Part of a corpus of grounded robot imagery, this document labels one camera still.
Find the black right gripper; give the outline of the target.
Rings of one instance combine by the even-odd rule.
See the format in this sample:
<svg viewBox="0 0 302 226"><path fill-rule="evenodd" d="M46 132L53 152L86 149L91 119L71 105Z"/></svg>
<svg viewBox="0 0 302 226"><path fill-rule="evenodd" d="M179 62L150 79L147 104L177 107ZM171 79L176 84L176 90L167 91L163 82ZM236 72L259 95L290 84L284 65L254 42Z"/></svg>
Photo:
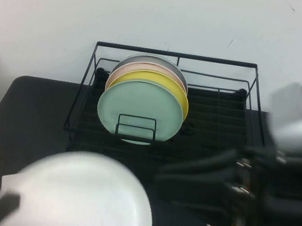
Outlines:
<svg viewBox="0 0 302 226"><path fill-rule="evenodd" d="M237 165L239 152L161 166L154 182L172 193L219 200L231 186L231 210L239 219L270 226L302 226L302 158L254 149Z"/></svg>

